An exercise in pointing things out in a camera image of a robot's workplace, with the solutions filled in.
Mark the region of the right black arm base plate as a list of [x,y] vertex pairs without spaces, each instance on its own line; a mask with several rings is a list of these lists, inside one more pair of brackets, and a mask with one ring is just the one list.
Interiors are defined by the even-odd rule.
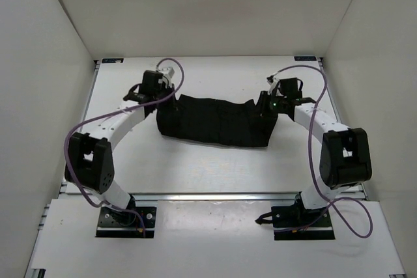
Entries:
[[290,206],[272,206],[260,215],[258,225],[272,225],[275,241],[335,240],[332,221],[326,208],[308,210],[300,201]]

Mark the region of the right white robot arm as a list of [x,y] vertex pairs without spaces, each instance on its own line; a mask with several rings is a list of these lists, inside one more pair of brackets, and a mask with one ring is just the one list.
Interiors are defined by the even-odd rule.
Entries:
[[301,204],[292,210],[293,221],[307,226],[315,219],[315,210],[323,208],[341,192],[370,180],[371,158],[367,133],[350,128],[318,108],[317,102],[302,95],[298,78],[267,77],[270,88],[267,104],[271,112],[285,114],[309,131],[321,144],[319,173],[313,185],[300,193]]

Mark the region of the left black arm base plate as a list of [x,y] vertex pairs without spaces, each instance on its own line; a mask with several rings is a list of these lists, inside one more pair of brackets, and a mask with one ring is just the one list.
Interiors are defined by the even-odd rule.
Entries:
[[106,206],[101,207],[96,226],[97,238],[154,238],[157,214],[156,201],[137,201],[135,211],[141,216],[141,221],[135,214],[114,211]]

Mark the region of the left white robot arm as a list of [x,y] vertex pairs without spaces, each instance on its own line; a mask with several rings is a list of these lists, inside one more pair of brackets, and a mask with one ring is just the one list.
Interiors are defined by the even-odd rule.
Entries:
[[114,112],[84,121],[97,121],[90,132],[78,126],[65,138],[65,180],[74,184],[93,207],[107,206],[120,224],[136,218],[135,200],[115,181],[113,151],[121,140],[143,122],[160,104],[172,100],[178,91],[172,67],[147,70],[141,83],[131,87]]

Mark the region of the black pleated skirt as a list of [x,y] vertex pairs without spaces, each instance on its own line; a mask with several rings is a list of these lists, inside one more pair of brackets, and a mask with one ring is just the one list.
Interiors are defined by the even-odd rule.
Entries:
[[156,121],[162,135],[200,143],[264,148],[278,118],[262,118],[257,102],[235,104],[182,95],[160,104]]

